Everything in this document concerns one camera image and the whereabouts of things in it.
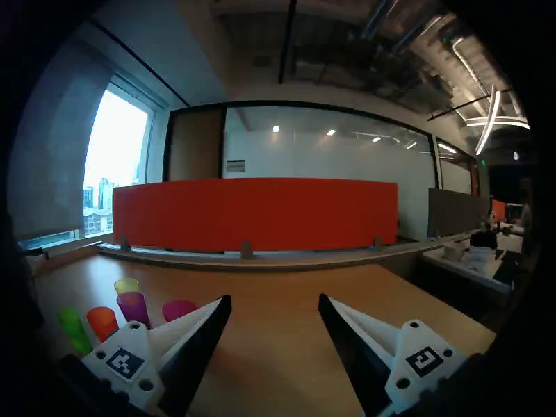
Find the building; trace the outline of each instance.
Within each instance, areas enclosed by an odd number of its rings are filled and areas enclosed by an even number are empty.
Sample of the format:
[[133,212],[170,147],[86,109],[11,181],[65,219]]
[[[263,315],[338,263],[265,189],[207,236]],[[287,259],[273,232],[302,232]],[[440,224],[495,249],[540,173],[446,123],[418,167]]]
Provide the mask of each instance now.
[[114,228],[112,221],[112,210],[102,210],[100,208],[85,208],[83,210],[83,226],[85,235],[112,231]]
[[116,185],[107,178],[100,181],[99,187],[99,209],[112,210],[112,189]]
[[83,208],[92,209],[92,187],[83,189]]

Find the desk divider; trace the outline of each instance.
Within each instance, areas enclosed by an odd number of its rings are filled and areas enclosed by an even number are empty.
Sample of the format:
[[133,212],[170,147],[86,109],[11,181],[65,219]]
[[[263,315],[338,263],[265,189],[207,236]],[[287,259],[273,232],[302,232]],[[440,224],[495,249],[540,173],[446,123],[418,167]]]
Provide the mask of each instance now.
[[398,186],[347,179],[170,181],[113,190],[115,241],[189,251],[336,250],[395,243]]

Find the white desk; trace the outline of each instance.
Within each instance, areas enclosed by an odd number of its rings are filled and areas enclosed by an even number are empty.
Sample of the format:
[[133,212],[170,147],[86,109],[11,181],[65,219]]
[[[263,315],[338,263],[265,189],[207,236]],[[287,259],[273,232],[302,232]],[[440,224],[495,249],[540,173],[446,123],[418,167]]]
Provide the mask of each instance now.
[[517,224],[500,222],[500,228],[502,229],[503,227],[507,227],[511,234],[523,235],[523,228]]
[[[520,236],[516,236],[516,235],[504,236],[503,234],[498,234],[497,239],[498,239],[499,249],[502,249],[505,252],[507,250],[511,250],[513,252],[521,251]],[[423,252],[421,256],[428,263],[436,265],[445,270],[454,272],[458,275],[461,275],[462,277],[470,279],[471,281],[477,282],[486,287],[492,288],[493,290],[498,291],[499,293],[502,293],[504,295],[508,295],[511,293],[513,289],[512,286],[508,284],[504,284],[503,282],[500,281],[496,281],[494,279],[494,275],[496,274],[496,271],[498,270],[500,265],[502,265],[502,257],[504,256],[505,253],[502,254],[498,259],[495,259],[496,255],[493,251],[491,258],[486,263],[486,267],[482,274],[466,267],[467,253],[468,252],[465,252],[464,257],[460,261],[451,261],[449,259],[444,258],[444,247],[440,247],[435,250],[429,250]]]

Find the glass wall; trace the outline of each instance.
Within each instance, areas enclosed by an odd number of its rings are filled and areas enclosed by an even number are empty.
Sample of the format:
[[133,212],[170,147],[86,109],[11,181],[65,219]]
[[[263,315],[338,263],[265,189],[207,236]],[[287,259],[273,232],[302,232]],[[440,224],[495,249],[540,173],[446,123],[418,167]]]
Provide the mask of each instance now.
[[228,108],[224,133],[224,178],[396,183],[399,241],[426,240],[428,189],[436,186],[429,136],[362,115],[281,106]]
[[480,195],[477,161],[442,139],[438,146],[442,188],[471,195]]

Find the glass partition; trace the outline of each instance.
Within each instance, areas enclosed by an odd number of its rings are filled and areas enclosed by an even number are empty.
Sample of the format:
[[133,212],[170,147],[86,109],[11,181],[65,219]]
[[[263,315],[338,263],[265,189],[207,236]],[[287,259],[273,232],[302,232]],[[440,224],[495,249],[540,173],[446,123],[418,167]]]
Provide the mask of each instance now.
[[434,158],[428,135],[314,108],[228,108],[224,178],[360,179],[398,185],[398,241],[426,240]]

